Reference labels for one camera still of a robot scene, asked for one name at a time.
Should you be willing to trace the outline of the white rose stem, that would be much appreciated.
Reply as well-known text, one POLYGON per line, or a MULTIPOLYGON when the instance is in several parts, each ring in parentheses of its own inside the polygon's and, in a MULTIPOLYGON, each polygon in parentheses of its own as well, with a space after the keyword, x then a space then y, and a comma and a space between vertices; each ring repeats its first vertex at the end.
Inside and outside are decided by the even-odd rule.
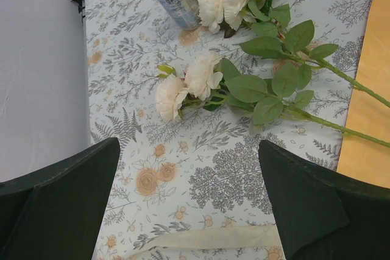
POLYGON ((166 121, 179 121, 186 108, 215 111, 223 105, 248 115, 254 126, 261 127, 278 118, 314 122, 345 135, 356 136, 389 147, 389 143, 356 130, 314 116, 306 106, 314 97, 308 90, 311 68, 285 63, 270 79, 242 74, 228 59, 215 52, 201 55, 190 64, 183 77, 169 65, 158 66, 162 80, 155 93, 155 107, 166 121))
POLYGON ((311 20, 289 27, 289 4, 274 7, 272 3, 273 0, 199 0, 199 17, 201 24, 211 33, 223 30, 227 38, 241 27, 252 29, 257 38, 240 44, 241 49, 249 55, 288 60, 308 71, 325 68, 348 81, 354 89, 370 95, 385 106, 389 105, 387 99, 326 60, 338 50, 337 44, 310 46, 314 37, 311 20))

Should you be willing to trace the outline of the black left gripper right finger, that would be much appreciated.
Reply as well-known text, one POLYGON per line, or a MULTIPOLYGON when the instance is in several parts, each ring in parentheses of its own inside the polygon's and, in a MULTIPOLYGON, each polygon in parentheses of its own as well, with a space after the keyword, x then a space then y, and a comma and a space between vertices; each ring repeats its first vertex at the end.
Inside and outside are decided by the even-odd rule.
POLYGON ((389 189, 262 140, 258 158, 287 259, 389 259, 389 189))

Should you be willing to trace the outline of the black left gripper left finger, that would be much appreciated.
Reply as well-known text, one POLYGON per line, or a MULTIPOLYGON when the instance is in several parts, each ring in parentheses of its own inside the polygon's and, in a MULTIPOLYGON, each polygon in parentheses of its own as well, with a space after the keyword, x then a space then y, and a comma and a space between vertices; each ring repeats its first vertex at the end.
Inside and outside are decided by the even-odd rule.
POLYGON ((118 138, 1 183, 1 259, 91 259, 118 166, 118 138))

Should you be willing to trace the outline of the cream printed ribbon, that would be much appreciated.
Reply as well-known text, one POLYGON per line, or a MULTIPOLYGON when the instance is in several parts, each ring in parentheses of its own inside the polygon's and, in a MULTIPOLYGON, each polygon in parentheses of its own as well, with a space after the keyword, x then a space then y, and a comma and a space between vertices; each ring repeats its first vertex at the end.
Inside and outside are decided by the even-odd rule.
POLYGON ((128 258, 138 259, 142 253, 150 251, 155 247, 190 250, 247 247, 282 248, 282 243, 276 225, 190 230, 158 236, 128 258))

